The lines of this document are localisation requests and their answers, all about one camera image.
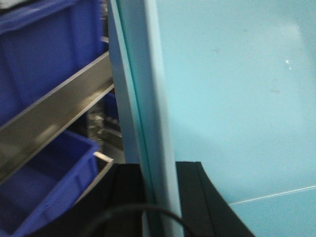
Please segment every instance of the light blue panel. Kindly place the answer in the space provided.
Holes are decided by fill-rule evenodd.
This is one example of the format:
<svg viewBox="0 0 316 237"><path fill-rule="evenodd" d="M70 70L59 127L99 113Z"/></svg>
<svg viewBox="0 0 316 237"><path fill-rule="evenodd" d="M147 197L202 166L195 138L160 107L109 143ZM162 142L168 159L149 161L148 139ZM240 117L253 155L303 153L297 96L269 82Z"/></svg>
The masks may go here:
<svg viewBox="0 0 316 237"><path fill-rule="evenodd" d="M157 3L176 159L229 203L315 185L316 1Z"/></svg>
<svg viewBox="0 0 316 237"><path fill-rule="evenodd" d="M316 189L232 204L256 237L316 236Z"/></svg>
<svg viewBox="0 0 316 237"><path fill-rule="evenodd" d="M112 0L111 6L110 20L114 21L117 37L114 43L110 38L110 54L119 53L111 56L116 91L121 95L118 109L120 115L124 113L120 103L125 95L131 119L121 120L122 128L129 139L135 137L149 202L180 215L163 61L160 40L155 37L159 36L156 4L152 0ZM165 219L163 223L165 236L183 235L175 222ZM162 229L154 227L151 235L163 236Z"/></svg>
<svg viewBox="0 0 316 237"><path fill-rule="evenodd" d="M128 81L126 80L128 75L125 76L126 73L124 71L122 56L120 53L118 33L114 24L112 5L110 3L108 15L109 37L111 39L109 45L111 53L110 60L113 80L116 88L116 99L124 145L124 156L126 163L139 163L139 148L136 140L136 128L134 126L132 113L132 104L136 103L135 92L133 84L128 84Z"/></svg>

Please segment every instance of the black wire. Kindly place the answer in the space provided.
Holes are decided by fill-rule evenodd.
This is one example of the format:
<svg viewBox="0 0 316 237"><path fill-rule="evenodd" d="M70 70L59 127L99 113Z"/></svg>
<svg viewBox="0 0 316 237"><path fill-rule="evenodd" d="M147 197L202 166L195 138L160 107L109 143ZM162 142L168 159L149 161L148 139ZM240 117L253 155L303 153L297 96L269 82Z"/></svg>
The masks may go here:
<svg viewBox="0 0 316 237"><path fill-rule="evenodd" d="M191 237L195 237L191 228L180 217L178 217L171 211L163 209L162 207L152 205L152 204L146 204L146 203L145 204L127 204L127 205L121 205L121 206L109 208L108 210L104 211L99 216L97 216L85 228L85 230L83 231L82 235L80 235L80 237L91 237L93 232L101 224L111 220L113 217L117 216L118 214L127 213L127 212L136 212L136 211L153 211L153 212L159 212L161 214L164 214L172 218L176 222L178 222L180 225L182 225Z"/></svg>

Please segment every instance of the light blue wall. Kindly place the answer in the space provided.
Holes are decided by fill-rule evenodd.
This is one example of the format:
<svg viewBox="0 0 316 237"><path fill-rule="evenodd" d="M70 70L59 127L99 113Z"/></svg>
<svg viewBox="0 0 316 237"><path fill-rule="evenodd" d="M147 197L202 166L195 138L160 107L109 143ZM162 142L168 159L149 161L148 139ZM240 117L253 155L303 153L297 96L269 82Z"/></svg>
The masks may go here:
<svg viewBox="0 0 316 237"><path fill-rule="evenodd" d="M228 203L315 186L316 1L157 3L176 160ZM311 198L232 207L260 237L316 236Z"/></svg>

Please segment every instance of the metal shelf rail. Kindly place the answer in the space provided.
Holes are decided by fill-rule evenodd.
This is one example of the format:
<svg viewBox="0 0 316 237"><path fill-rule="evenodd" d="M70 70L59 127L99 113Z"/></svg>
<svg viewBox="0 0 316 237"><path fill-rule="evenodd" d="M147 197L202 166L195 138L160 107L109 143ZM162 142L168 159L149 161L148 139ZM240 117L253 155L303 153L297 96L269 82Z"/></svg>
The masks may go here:
<svg viewBox="0 0 316 237"><path fill-rule="evenodd" d="M0 184L114 87L106 52L0 128Z"/></svg>

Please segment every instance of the blue plastic bin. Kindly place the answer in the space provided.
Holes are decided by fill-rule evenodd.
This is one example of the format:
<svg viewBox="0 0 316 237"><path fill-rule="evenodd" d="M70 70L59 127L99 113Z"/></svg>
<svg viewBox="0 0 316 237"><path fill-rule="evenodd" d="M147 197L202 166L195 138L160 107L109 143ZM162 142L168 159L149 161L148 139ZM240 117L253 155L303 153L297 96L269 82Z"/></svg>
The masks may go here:
<svg viewBox="0 0 316 237"><path fill-rule="evenodd" d="M97 175L98 145L65 131L0 186L0 236L22 237L70 208Z"/></svg>
<svg viewBox="0 0 316 237"><path fill-rule="evenodd" d="M117 99L115 94L108 93L104 97L105 114L114 119L119 119Z"/></svg>
<svg viewBox="0 0 316 237"><path fill-rule="evenodd" d="M0 16L0 126L105 51L100 0L42 0Z"/></svg>

